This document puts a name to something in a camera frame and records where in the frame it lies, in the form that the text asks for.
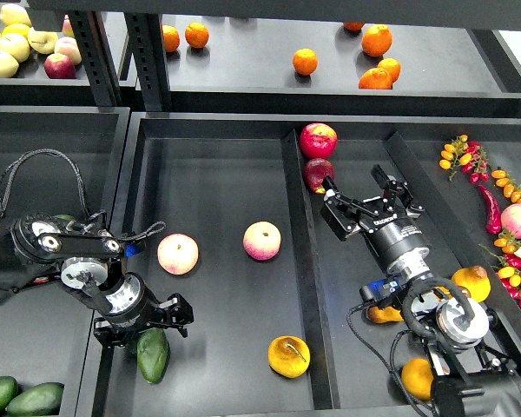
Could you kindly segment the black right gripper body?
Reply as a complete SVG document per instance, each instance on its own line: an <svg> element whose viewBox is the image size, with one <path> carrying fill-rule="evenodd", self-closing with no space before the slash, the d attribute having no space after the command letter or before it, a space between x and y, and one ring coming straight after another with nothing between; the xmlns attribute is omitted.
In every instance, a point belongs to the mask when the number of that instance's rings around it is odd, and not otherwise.
<svg viewBox="0 0 521 417"><path fill-rule="evenodd" d="M366 212L359 212L358 224L364 234L375 234L386 226L401 229L410 224L406 209L391 197L373 197L361 201Z"/></svg>

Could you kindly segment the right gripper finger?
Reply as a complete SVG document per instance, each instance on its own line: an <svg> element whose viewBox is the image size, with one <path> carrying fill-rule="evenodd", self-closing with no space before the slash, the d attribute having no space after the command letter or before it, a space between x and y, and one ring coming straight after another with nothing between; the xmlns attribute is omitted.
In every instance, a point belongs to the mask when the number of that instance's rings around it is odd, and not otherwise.
<svg viewBox="0 0 521 417"><path fill-rule="evenodd" d="M330 176L324 178L323 186L326 193L320 214L333 233L342 242L352 235L362 233L358 217L359 212L366 212L366 209L361 200L343 195Z"/></svg>
<svg viewBox="0 0 521 417"><path fill-rule="evenodd" d="M401 202L408 217L417 219L425 212L423 206L413 197L408 181L400 181L393 175L388 175L378 164L372 167L371 175L383 190L381 201L384 212L398 213L397 200Z"/></svg>

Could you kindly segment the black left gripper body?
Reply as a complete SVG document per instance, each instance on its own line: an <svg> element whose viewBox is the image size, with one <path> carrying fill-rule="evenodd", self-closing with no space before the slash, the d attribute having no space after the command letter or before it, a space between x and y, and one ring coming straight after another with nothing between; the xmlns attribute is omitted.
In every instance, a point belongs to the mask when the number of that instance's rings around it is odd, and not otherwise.
<svg viewBox="0 0 521 417"><path fill-rule="evenodd" d="M161 304L140 300L119 314L112 314L112 328L122 332L141 332L148 328L169 328L173 323L172 300Z"/></svg>

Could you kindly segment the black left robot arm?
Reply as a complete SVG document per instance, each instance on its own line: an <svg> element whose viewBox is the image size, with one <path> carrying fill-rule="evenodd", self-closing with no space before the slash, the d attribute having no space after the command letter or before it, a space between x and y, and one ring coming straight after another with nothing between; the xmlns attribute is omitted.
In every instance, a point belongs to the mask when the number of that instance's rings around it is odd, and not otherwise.
<svg viewBox="0 0 521 417"><path fill-rule="evenodd" d="M0 303L22 290L59 281L97 312L93 334L106 348L123 347L151 328L173 328L187 336L187 326L194 320L187 300L174 293L159 301L138 274L127 270L127 249L163 231L164 222L138 234L111 234L106 213L89 211L75 162L69 165L76 176L83 220L32 214L4 223L17 171L39 155L69 160L59 150L37 149L22 154L0 176Z"/></svg>

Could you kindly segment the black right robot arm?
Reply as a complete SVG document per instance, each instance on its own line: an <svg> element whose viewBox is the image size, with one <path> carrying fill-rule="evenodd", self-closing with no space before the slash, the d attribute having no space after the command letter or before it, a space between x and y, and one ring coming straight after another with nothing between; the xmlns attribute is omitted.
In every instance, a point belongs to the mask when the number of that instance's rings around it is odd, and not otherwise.
<svg viewBox="0 0 521 417"><path fill-rule="evenodd" d="M425 262L429 246L416 224L424 209L408 182L373 166L383 194L365 200L344 196L331 176L321 215L341 240L360 234L384 275L359 291L356 308L399 309L406 329L424 349L432 375L429 400L419 400L401 381L395 348L384 361L407 402L421 416L521 416L521 375L516 363L490 347L485 337L499 318L465 295L452 281L436 276Z"/></svg>

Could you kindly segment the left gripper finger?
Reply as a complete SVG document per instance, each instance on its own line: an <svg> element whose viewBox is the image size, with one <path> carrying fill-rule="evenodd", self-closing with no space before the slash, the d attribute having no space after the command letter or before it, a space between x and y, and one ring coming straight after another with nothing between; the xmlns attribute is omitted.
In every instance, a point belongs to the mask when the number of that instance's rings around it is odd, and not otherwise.
<svg viewBox="0 0 521 417"><path fill-rule="evenodd" d="M187 325L194 322L194 310L181 294L170 295L158 306L158 314L161 328L172 328L182 337L188 336Z"/></svg>
<svg viewBox="0 0 521 417"><path fill-rule="evenodd" d="M104 348L123 348L135 336L134 331L116 328L102 317L93 320L92 333Z"/></svg>

